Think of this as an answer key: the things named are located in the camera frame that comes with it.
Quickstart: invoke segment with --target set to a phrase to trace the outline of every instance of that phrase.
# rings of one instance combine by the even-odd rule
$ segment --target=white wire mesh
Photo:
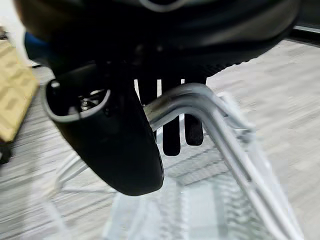
[[[121,194],[115,204],[109,228],[122,229],[123,239],[274,240],[208,136],[203,147],[183,145],[178,157],[162,160],[166,176],[159,191],[136,197],[133,205]],[[136,212],[124,226],[114,215],[128,205]],[[108,231],[105,236],[119,239]]]

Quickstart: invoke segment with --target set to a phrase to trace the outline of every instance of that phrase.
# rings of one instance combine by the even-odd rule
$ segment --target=wire basket
[[[117,193],[103,239],[273,240],[207,135],[202,146],[163,157],[159,191]]]

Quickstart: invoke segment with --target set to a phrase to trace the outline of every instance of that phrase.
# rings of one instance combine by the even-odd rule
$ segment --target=metal frame
[[[267,230],[277,240],[303,240],[304,236],[293,210],[273,174],[270,163],[261,150],[255,128],[241,114],[227,93],[214,94],[202,84],[189,83],[176,87],[144,107],[153,131],[181,114],[194,115],[203,122],[211,140],[221,152],[234,178],[252,202]],[[235,136],[242,132],[241,140],[249,146],[246,152]],[[64,238],[71,234],[59,215],[51,198],[59,192],[115,192],[113,189],[63,188],[64,184],[88,166],[72,153],[58,168],[51,187],[46,187],[43,206],[56,220]]]

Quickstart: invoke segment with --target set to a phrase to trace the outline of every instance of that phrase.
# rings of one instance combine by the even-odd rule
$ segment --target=gray carpet
[[[306,240],[320,239],[320,48],[283,41],[263,56],[230,67],[208,80],[230,92],[258,128],[258,136],[286,189]],[[34,70],[41,83],[52,78]],[[205,143],[197,151],[205,151]],[[0,168],[0,239],[63,239],[40,204],[42,188],[71,148],[34,98],[14,144],[14,156]],[[185,147],[181,156],[192,150]],[[103,186],[87,170],[73,186]],[[77,240],[99,239],[113,193],[59,194],[54,202]]]

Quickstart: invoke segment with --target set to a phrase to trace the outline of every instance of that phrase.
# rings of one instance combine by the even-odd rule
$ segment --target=silver metal bar
[[[320,34],[320,29],[313,28],[313,27],[295,26],[294,29],[296,29],[296,30],[301,30],[301,31],[306,31],[306,32],[311,32],[311,33],[316,33],[316,34]]]
[[[182,113],[194,115],[202,120],[210,138],[221,151],[226,164],[270,233],[278,240],[303,240],[304,237],[279,204],[280,199],[277,199],[242,149],[221,112],[234,118],[235,122],[244,128],[252,129],[251,125],[240,119],[240,116],[229,112],[223,105],[222,100],[208,87],[191,83],[168,91],[147,105],[144,111],[153,130]]]
[[[220,92],[217,94],[217,96],[222,99],[224,102],[227,103],[227,105],[232,109],[232,111],[236,115],[241,115],[244,117],[243,113],[241,112],[238,104],[234,100],[234,98],[228,94],[227,92]],[[258,169],[259,173],[268,180],[269,184],[272,187],[272,190],[274,194],[281,199],[280,203],[282,204],[283,209],[286,209],[288,212],[288,215],[296,227],[297,230],[299,230],[300,234],[303,235],[299,223],[294,215],[294,212],[292,208],[288,206],[288,198],[286,197],[284,191],[281,189],[280,184],[277,181],[276,176],[273,173],[272,166],[270,162],[268,161],[263,149],[261,148],[259,141],[257,139],[257,136],[255,133],[248,133],[246,140],[248,140],[248,148],[247,153],[254,164],[254,166]]]
[[[89,168],[80,157],[75,159],[76,161],[73,162],[73,165],[70,165],[69,168],[65,169],[59,176],[61,186]]]
[[[65,223],[55,204],[50,199],[45,198],[42,199],[41,204],[42,207],[50,215],[50,217],[52,217],[52,219],[55,221],[61,235],[60,237],[65,240],[72,240],[72,234],[69,231],[67,224]]]
[[[106,187],[64,187],[61,192],[63,193],[102,193],[110,194],[115,193],[116,190],[113,188]]]
[[[74,162],[74,160],[76,158],[79,158],[79,156],[77,155],[77,153],[75,151],[73,151],[72,153],[70,153],[63,161],[63,163],[61,164],[61,166],[59,166],[56,169],[56,174],[59,175],[60,173],[64,172],[65,169],[68,169],[70,167],[70,165],[72,165]]]
[[[157,4],[150,0],[139,0],[139,2],[149,10],[159,13],[166,13],[183,7],[188,0],[176,0],[169,4]]]

